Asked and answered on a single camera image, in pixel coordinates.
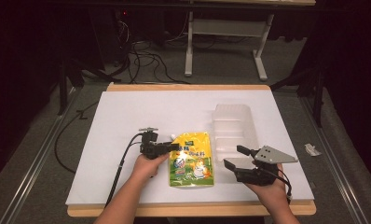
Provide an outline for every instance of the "white paper sheet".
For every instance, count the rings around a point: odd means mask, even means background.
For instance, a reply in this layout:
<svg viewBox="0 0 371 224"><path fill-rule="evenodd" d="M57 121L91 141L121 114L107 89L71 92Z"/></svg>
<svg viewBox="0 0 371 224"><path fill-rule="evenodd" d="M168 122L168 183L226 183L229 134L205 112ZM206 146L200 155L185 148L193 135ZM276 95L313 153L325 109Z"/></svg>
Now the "white paper sheet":
<svg viewBox="0 0 371 224"><path fill-rule="evenodd" d="M219 104L248 105L260 146L297 157L271 91L107 91L99 102L66 204L106 202L124 150L140 128L158 128L158 142L171 141L172 134L211 133L212 112ZM118 189L139 154L139 145L131 147ZM168 164L162 164L144 189L141 203L258 201L222 162L213 165L213 187L178 189L169 187ZM283 168L292 183L293 200L312 200L300 163L284 164Z"/></svg>

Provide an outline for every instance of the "small white object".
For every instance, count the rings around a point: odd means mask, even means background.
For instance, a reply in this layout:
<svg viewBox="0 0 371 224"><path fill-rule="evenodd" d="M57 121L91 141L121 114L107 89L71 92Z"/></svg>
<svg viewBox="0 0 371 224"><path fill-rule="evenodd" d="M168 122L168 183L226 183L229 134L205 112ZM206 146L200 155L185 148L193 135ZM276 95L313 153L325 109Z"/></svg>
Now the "small white object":
<svg viewBox="0 0 371 224"><path fill-rule="evenodd" d="M320 156L322 153L318 151L315 146L311 144L306 144L305 145L305 150L310 154L310 156Z"/></svg>

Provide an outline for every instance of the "yellow snack bag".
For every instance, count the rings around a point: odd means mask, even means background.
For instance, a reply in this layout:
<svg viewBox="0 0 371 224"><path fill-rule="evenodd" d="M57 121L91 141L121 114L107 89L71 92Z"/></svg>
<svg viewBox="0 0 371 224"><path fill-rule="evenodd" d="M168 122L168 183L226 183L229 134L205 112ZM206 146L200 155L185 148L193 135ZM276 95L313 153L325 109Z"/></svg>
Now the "yellow snack bag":
<svg viewBox="0 0 371 224"><path fill-rule="evenodd" d="M179 144L179 150L170 153L170 186L213 186L213 157L209 134L183 133L173 143Z"/></svg>

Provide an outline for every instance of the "clear plastic container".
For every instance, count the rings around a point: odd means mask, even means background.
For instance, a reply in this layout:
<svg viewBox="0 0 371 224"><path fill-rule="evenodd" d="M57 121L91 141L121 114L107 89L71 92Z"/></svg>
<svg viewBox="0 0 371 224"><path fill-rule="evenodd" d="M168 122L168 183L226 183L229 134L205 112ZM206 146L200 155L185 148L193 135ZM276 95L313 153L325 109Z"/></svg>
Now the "clear plastic container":
<svg viewBox="0 0 371 224"><path fill-rule="evenodd" d="M237 145L257 149L252 111L248 105L217 105L213 112L215 157L245 158Z"/></svg>

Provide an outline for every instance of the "human hand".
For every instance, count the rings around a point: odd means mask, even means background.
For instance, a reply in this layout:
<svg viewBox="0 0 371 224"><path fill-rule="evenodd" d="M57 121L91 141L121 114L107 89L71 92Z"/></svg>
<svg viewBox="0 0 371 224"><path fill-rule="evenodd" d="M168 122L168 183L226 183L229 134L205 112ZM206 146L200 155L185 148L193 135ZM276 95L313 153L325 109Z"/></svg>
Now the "human hand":
<svg viewBox="0 0 371 224"><path fill-rule="evenodd" d="M278 164L278 168L282 170L282 165ZM279 172L279 176L283 178L282 172ZM244 184L247 186L247 188L254 191L260 202L271 214L288 208L285 184L281 180L276 179L272 185L268 186L257 186L247 183Z"/></svg>
<svg viewBox="0 0 371 224"><path fill-rule="evenodd" d="M169 153L161 155L153 160L149 160L145 155L141 154L136 159L133 166L133 171L130 178L137 179L142 182L143 185L152 177L158 174L158 167L166 159L169 158Z"/></svg>

